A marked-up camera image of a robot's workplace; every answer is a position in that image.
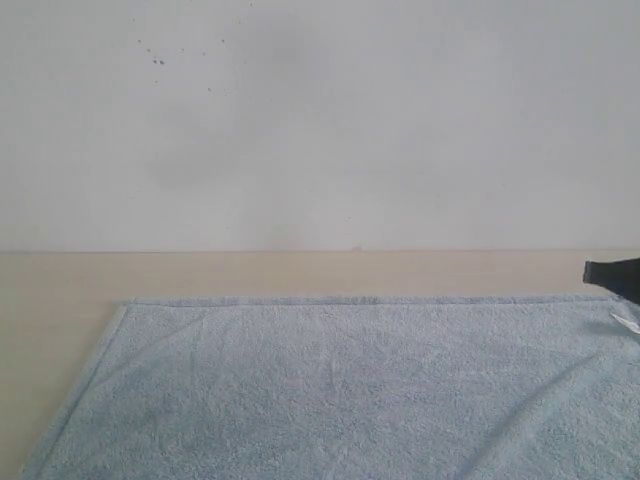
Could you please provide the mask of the light blue terry towel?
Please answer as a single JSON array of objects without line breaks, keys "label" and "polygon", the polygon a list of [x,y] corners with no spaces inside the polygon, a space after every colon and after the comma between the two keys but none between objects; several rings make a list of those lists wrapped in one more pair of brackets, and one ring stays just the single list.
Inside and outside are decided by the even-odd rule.
[{"label": "light blue terry towel", "polygon": [[635,479],[614,297],[120,307],[25,479]]}]

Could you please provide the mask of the white towel care label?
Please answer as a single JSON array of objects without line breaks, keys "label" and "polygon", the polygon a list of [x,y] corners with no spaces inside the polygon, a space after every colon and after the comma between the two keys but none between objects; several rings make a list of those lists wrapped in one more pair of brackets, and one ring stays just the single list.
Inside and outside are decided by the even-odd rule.
[{"label": "white towel care label", "polygon": [[633,334],[640,335],[640,325],[637,322],[623,318],[616,313],[611,313],[611,317]]}]

